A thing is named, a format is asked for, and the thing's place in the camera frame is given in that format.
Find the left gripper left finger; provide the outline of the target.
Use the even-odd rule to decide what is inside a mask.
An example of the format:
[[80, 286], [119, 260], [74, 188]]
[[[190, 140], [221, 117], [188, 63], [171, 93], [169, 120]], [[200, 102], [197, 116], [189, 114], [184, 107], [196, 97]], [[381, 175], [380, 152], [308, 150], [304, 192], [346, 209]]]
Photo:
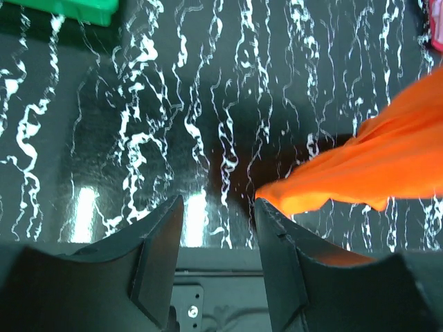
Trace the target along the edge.
[[171, 307], [183, 225], [173, 196], [69, 255], [1, 245], [2, 331], [177, 331]]

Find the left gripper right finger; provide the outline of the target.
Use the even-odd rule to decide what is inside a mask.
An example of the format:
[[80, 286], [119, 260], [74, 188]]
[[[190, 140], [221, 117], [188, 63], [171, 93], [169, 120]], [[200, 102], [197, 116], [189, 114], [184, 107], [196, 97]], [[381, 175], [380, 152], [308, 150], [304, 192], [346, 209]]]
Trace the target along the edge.
[[274, 331], [441, 331], [442, 253], [374, 258], [345, 250], [255, 202]]

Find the orange t shirt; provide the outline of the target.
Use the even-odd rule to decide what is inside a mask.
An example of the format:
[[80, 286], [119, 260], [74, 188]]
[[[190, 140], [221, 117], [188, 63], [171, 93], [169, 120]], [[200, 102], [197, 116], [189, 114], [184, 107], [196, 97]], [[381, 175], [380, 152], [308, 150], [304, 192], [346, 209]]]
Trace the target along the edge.
[[255, 194], [286, 216], [317, 210], [330, 199], [382, 211], [390, 197], [441, 195], [441, 68], [363, 122], [343, 146], [319, 154]]

